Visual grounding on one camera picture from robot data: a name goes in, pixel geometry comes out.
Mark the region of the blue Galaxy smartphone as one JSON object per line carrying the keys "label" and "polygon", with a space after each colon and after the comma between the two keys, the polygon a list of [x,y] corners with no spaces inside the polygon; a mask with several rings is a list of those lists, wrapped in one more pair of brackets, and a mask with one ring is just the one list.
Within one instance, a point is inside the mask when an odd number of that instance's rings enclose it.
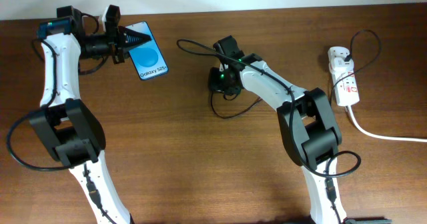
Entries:
{"label": "blue Galaxy smartphone", "polygon": [[151,41],[148,41],[129,52],[139,78],[142,81],[147,81],[168,73],[169,68],[167,63],[163,58],[160,48],[157,45],[147,22],[143,21],[128,25],[127,28],[151,37]]}

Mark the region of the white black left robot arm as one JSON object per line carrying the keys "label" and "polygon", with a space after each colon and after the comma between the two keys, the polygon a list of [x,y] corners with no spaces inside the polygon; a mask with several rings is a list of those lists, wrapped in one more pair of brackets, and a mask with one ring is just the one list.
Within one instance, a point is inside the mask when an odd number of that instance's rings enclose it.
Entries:
{"label": "white black left robot arm", "polygon": [[29,122],[48,154],[78,181],[98,223],[133,223],[121,202],[105,160],[101,123],[81,100],[79,62],[110,56],[122,63],[129,51],[151,41],[149,35],[119,25],[118,6],[101,16],[103,32],[88,35],[84,14],[72,6],[57,9],[55,19],[37,30],[45,56],[45,84],[40,110]]}

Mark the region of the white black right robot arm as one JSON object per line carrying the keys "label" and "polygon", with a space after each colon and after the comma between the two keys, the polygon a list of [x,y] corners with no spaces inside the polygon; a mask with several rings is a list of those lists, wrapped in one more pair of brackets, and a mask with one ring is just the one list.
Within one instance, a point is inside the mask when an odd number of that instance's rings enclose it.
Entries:
{"label": "white black right robot arm", "polygon": [[224,95],[245,89],[264,100],[278,115],[284,149],[301,168],[310,198],[310,223],[350,223],[344,211],[336,166],[342,134],[326,94],[292,85],[258,55],[250,55],[228,36],[213,44],[220,67],[211,69],[209,87]]}

